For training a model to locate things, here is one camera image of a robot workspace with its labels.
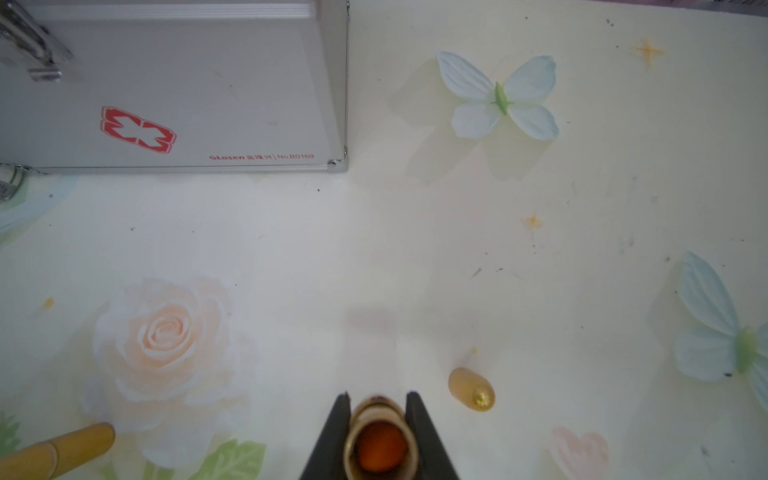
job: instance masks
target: butterfly wing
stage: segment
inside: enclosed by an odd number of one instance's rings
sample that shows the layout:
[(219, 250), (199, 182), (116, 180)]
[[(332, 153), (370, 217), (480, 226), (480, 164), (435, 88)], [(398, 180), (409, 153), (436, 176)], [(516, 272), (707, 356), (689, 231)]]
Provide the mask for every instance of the butterfly wing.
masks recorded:
[(510, 104), (507, 113), (526, 134), (536, 140), (554, 140), (560, 134), (549, 110), (536, 104)]
[(549, 55), (533, 57), (504, 82), (510, 102), (543, 101), (554, 88), (555, 63)]
[(758, 403), (768, 412), (768, 323), (757, 329), (757, 355), (746, 379)]
[(746, 375), (757, 401), (768, 412), (768, 358), (758, 356)]
[(736, 369), (736, 339), (697, 325), (677, 336), (674, 356), (681, 373), (704, 382), (716, 382)]
[(466, 101), (492, 102), (493, 84), (474, 65), (447, 51), (437, 54), (437, 63), (445, 86), (457, 97)]
[(495, 105), (468, 101), (456, 108), (451, 125), (457, 137), (479, 140), (493, 130), (501, 117), (502, 111)]
[(726, 335), (738, 335), (736, 307), (714, 268), (698, 255), (683, 255), (677, 291), (685, 307), (704, 325)]

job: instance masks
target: butterfly decoration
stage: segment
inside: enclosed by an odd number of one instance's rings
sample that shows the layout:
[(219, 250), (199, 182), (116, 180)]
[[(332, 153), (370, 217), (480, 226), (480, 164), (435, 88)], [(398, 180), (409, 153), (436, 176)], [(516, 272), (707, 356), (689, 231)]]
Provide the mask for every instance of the butterfly decoration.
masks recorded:
[(768, 323), (755, 330), (739, 324), (736, 308), (714, 268), (698, 255), (683, 255), (677, 288), (686, 308), (701, 322), (677, 337), (677, 369), (704, 382), (746, 375), (768, 412)]
[(508, 115), (526, 134), (554, 140), (560, 130), (541, 102), (554, 88), (554, 59), (533, 57), (509, 76), (504, 85), (491, 81), (464, 58), (447, 51), (437, 54), (445, 86), (467, 103), (451, 120), (458, 137), (479, 140), (489, 134), (502, 115)]
[(549, 451), (568, 480), (602, 480), (608, 468), (608, 442), (599, 433), (578, 437), (565, 427), (552, 430)]

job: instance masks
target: rose print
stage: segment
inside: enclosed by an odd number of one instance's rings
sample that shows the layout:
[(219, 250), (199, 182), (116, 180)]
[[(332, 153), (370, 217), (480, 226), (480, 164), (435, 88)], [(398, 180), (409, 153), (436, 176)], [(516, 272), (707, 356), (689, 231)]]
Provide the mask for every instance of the rose print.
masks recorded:
[(253, 341), (229, 318), (216, 280), (127, 286), (96, 323), (101, 371), (83, 386), (84, 411), (135, 433), (156, 465), (195, 462), (214, 435), (231, 435), (250, 414)]

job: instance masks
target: metal latch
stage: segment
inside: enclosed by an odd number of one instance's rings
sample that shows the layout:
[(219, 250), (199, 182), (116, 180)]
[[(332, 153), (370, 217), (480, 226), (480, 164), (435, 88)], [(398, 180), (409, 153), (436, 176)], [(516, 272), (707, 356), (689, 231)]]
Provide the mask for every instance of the metal latch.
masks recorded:
[(26, 68), (34, 81), (59, 81), (72, 53), (14, 0), (0, 3), (0, 62)]

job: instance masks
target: brass cylinder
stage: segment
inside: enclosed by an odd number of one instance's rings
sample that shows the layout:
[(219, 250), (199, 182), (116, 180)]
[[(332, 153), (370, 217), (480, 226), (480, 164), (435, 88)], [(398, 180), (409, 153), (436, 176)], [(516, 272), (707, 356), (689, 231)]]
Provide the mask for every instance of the brass cylinder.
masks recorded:
[(458, 368), (451, 372), (448, 390), (455, 399), (478, 412), (487, 412), (496, 402), (491, 383), (470, 369)]
[[(371, 473), (362, 469), (357, 460), (356, 443), (360, 433), (376, 422), (388, 422), (397, 427), (406, 441), (408, 450), (400, 465), (385, 474)], [(406, 414), (390, 398), (371, 396), (363, 400), (349, 420), (349, 434), (344, 444), (344, 470), (348, 480), (412, 480), (419, 468), (419, 447)]]
[(99, 455), (114, 443), (114, 429), (97, 423), (0, 458), (3, 480), (51, 480)]

